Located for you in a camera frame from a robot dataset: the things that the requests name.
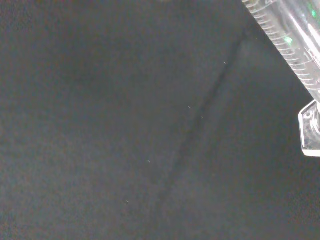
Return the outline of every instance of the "black fabric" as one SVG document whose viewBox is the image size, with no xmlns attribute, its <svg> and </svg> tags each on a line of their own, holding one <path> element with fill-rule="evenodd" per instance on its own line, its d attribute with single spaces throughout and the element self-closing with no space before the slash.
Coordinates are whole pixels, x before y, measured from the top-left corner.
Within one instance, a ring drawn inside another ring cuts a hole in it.
<svg viewBox="0 0 320 240">
<path fill-rule="evenodd" d="M 240 1 L 0 14 L 0 239 L 320 236 L 312 99 Z"/>
</svg>

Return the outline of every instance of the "transparent plastic tube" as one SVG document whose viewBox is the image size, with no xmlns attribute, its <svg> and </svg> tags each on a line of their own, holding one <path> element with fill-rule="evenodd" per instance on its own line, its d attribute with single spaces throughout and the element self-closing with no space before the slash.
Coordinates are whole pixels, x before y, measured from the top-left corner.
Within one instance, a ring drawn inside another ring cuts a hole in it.
<svg viewBox="0 0 320 240">
<path fill-rule="evenodd" d="M 320 0 L 242 2 L 319 103 Z"/>
</svg>

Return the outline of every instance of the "clear plastic object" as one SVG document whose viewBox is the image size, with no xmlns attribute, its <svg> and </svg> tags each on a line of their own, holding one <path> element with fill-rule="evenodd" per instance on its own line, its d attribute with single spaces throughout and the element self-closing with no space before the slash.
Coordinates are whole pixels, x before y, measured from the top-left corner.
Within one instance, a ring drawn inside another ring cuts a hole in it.
<svg viewBox="0 0 320 240">
<path fill-rule="evenodd" d="M 314 101 L 299 113 L 302 151 L 320 157 L 320 0 L 242 0 Z"/>
</svg>

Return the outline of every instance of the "green light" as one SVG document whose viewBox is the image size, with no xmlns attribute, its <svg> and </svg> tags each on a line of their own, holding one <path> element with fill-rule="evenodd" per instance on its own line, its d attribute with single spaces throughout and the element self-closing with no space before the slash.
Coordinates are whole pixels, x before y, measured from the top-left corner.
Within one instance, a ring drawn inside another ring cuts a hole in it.
<svg viewBox="0 0 320 240">
<path fill-rule="evenodd" d="M 314 7 L 311 5 L 310 2 L 308 2 L 307 5 L 308 5 L 309 11 L 312 12 L 314 10 Z"/>
<path fill-rule="evenodd" d="M 284 41 L 289 44 L 290 46 L 292 45 L 292 43 L 294 42 L 294 40 L 291 37 L 285 36 L 284 37 Z"/>
</svg>

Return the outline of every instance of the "dark surface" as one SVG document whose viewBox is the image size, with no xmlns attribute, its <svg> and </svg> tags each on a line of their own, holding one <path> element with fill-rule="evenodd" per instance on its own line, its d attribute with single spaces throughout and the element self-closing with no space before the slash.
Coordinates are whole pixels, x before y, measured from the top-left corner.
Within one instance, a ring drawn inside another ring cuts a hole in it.
<svg viewBox="0 0 320 240">
<path fill-rule="evenodd" d="M 311 97 L 240 1 L 18 2 L 0 5 L 1 239 L 320 237 Z"/>
</svg>

